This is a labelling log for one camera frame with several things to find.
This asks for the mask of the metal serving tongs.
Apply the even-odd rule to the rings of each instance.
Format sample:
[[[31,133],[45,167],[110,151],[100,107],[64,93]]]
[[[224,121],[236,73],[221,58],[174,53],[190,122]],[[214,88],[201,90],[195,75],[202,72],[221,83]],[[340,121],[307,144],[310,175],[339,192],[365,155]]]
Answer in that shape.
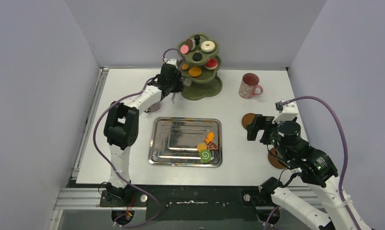
[[[175,98],[178,94],[182,93],[184,91],[184,89],[186,88],[184,85],[183,85],[183,79],[184,78],[181,78],[181,81],[179,82],[179,84],[176,86],[176,91],[172,93],[172,96],[171,96],[171,102],[174,104],[175,103]]]

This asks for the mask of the green swiss roll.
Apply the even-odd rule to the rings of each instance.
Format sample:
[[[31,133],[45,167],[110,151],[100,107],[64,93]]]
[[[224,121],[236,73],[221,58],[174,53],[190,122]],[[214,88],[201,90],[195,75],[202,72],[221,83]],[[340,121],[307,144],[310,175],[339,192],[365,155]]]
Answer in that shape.
[[[204,150],[201,150],[199,152],[199,156],[200,156],[200,161],[201,163],[208,163],[212,160],[212,152],[207,150],[207,149],[204,149]]]

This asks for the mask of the orange round cake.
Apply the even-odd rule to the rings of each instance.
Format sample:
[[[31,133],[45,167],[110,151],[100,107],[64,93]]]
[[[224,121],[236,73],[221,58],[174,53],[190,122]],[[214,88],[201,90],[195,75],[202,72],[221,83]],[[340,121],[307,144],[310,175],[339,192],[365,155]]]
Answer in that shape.
[[[202,69],[201,69],[200,67],[198,67],[198,66],[192,67],[192,68],[190,68],[190,69],[188,70],[188,73],[189,73],[189,75],[190,75],[191,77],[196,78],[196,77],[199,77],[199,76],[201,75]]]

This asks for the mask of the white ring donut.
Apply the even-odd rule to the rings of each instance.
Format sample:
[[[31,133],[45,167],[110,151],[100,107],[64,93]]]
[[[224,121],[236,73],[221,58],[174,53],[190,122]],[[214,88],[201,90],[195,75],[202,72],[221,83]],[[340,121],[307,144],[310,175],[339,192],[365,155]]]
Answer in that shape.
[[[216,44],[213,41],[206,40],[200,43],[200,49],[204,53],[212,53],[216,48]]]

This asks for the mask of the white swiss roll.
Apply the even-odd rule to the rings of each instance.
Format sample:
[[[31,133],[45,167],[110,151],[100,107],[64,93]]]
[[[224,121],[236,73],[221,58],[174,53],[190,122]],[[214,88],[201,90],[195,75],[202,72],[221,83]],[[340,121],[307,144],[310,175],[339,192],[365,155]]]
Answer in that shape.
[[[192,84],[192,80],[191,80],[191,79],[188,79],[188,78],[184,78],[184,79],[183,79],[183,85],[184,85],[185,87],[190,87],[191,84]]]

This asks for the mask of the pink macaron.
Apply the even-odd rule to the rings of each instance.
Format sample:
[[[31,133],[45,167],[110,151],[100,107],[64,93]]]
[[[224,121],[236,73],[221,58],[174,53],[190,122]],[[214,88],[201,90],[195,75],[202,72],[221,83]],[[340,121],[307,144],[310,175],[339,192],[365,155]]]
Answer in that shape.
[[[187,45],[182,45],[182,46],[180,47],[180,52],[181,52],[183,55],[187,54],[189,51],[190,51],[190,48],[189,48]]]

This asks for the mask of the red frosted donut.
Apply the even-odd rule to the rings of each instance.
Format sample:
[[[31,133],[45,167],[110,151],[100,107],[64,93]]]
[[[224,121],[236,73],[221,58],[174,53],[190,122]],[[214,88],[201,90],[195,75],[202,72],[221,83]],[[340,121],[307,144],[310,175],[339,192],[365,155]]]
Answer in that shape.
[[[215,70],[218,67],[218,61],[216,58],[211,58],[208,62],[205,63],[204,67],[207,70]]]

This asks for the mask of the chocolate white half cake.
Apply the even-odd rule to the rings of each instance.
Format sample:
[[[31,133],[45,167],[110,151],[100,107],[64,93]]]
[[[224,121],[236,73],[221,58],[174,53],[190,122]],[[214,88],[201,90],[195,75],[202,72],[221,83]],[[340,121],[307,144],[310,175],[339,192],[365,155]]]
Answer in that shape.
[[[186,39],[184,44],[189,48],[189,51],[192,51],[196,48],[195,40],[192,38]]]

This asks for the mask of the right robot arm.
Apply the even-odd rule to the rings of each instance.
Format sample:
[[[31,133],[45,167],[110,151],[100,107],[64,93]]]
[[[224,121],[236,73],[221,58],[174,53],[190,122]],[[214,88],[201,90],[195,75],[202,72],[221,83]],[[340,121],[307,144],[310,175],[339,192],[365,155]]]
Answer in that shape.
[[[292,172],[283,183],[271,177],[259,186],[259,200],[282,207],[312,230],[368,230],[354,208],[351,198],[339,184],[339,174],[331,158],[301,138],[301,127],[295,119],[274,124],[272,116],[256,114],[246,125],[247,139],[254,141],[258,131],[260,143],[273,145],[272,156]],[[313,207],[289,190],[295,177],[300,177],[317,196],[324,211]]]

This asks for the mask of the orange fish cake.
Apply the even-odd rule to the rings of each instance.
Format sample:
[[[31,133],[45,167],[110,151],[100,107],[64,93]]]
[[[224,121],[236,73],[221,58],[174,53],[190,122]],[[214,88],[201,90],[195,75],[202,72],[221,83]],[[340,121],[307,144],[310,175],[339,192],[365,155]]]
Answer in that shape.
[[[209,132],[204,141],[206,142],[207,145],[209,145],[211,142],[213,142],[214,137],[215,137],[215,134],[213,132]]]

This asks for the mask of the black sandwich cookie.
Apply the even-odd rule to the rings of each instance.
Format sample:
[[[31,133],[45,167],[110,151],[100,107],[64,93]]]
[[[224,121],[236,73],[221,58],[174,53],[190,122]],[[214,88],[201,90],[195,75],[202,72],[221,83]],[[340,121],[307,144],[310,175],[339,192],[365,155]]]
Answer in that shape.
[[[201,61],[203,55],[200,52],[195,52],[192,56],[193,61]]]

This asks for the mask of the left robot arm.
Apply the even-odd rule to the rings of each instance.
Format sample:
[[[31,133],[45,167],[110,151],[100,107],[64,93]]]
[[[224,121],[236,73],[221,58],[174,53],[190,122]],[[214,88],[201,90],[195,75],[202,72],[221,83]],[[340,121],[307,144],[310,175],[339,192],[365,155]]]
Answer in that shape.
[[[129,176],[130,150],[138,137],[140,114],[169,94],[182,92],[183,87],[178,61],[170,59],[161,66],[159,74],[146,81],[140,92],[112,102],[97,120],[94,131],[97,131],[101,120],[106,119],[103,134],[111,155],[107,158],[102,153],[94,133],[94,147],[111,167],[110,178],[106,184],[107,194],[103,195],[103,199],[125,206],[132,201],[135,191],[141,190],[131,184]]]

